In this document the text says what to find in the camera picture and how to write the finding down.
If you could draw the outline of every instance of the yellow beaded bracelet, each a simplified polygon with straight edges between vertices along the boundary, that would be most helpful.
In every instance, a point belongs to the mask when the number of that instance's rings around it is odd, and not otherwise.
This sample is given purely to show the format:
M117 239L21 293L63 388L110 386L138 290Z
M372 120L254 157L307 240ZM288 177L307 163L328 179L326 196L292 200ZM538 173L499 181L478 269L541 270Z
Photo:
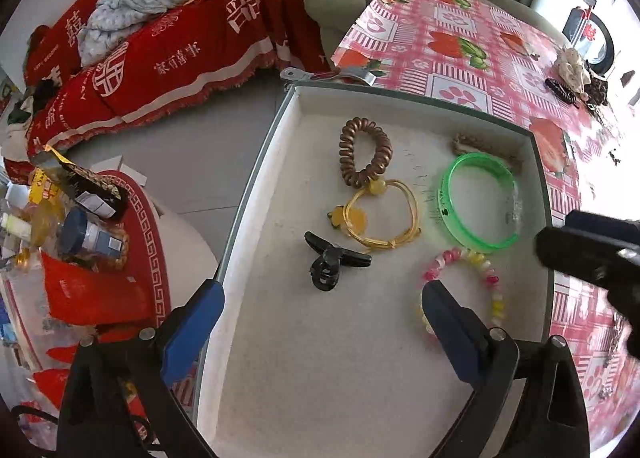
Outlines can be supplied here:
M496 275L493 265L486 255L474 250L469 250L468 248L453 247L451 250L445 250L431 261L422 278L425 282L434 281L438 279L440 272L445 266L454 264L458 260L468 261L480 272L483 284L492 294L491 326L500 327L504 320L504 297L502 295L500 279ZM420 287L420 314L422 315L422 321L427 327L427 332L433 334L433 329L422 312L422 287Z
M407 203L409 204L409 212L411 213L411 226L405 230L399 236L392 238L391 240L376 240L374 238L366 238L360 234L358 234L357 229L354 228L354 225L350 220L350 212L351 208L358 201L358 199L364 194L373 194L375 196L381 195L386 191L387 187L397 187L404 193L406 197ZM357 242L363 244L365 247L369 248L380 248L380 249L389 249L396 248L399 245L408 243L412 241L416 236L420 234L420 217L418 212L418 202L415 199L414 192L411 191L409 186L402 183L399 180L382 180L379 178L378 180L372 180L369 184L357 191L356 194L353 195L353 198L349 200L347 205L345 205L342 209L342 224L346 228L347 233Z

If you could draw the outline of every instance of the pink and yellow beaded bracelet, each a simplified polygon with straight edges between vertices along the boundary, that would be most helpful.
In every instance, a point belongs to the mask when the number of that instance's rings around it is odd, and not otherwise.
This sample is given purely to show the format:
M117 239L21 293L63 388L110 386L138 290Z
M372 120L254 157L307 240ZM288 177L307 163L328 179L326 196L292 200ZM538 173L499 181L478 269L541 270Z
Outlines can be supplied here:
M457 260L466 260L480 271L482 282L492 293L491 326L500 327L504 320L504 297L502 296L502 287L500 286L500 279L496 275L491 261L489 261L484 254L480 254L474 250L469 250L468 248L453 247L451 250L445 250L442 254L431 261L427 267L427 271L422 277L426 282L434 281L435 279L438 279L440 272L445 266L452 265ZM420 301L422 301L422 292L420 292ZM422 312L422 303L420 303L420 312ZM433 329L431 329L431 326L424 314L422 315L422 320L426 324L427 331L433 334Z

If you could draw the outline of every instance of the red patterned border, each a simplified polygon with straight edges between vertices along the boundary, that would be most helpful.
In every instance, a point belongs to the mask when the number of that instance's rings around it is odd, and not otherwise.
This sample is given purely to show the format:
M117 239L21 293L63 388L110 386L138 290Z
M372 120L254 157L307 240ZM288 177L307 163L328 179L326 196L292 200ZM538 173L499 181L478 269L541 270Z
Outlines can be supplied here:
M158 328L171 311L171 300L162 243L158 226L151 210L153 205L144 195L142 188L130 176L120 171L112 170L102 171L100 174L109 176L113 183L126 189L129 194L129 207L136 212L136 217L142 230L142 237L146 242L149 263L148 272L154 289L156 328Z

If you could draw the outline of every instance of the metal clip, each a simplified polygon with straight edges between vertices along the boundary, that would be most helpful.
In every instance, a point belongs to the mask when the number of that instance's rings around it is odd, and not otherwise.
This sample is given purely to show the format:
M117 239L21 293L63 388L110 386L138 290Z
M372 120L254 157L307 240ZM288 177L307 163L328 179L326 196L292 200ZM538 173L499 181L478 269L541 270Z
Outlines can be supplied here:
M290 82L302 81L333 81L336 79L357 81L367 86L373 86L376 82L376 76L366 68L357 66L347 66L332 72L311 73L305 72L299 68L285 68L280 72L280 78Z

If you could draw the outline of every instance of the brown hair tie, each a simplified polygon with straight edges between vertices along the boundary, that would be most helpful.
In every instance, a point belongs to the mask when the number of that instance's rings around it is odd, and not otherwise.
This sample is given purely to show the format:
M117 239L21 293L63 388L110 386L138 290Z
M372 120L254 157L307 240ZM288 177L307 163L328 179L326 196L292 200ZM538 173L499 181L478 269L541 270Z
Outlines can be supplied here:
M367 167L356 172L353 141L359 131L369 133L373 138L376 143L376 154ZM368 118L355 117L344 125L340 135L340 148L342 178L345 184L356 189L366 187L371 180L377 180L381 174L384 174L394 154L389 137L382 131L382 128L376 126L376 123Z

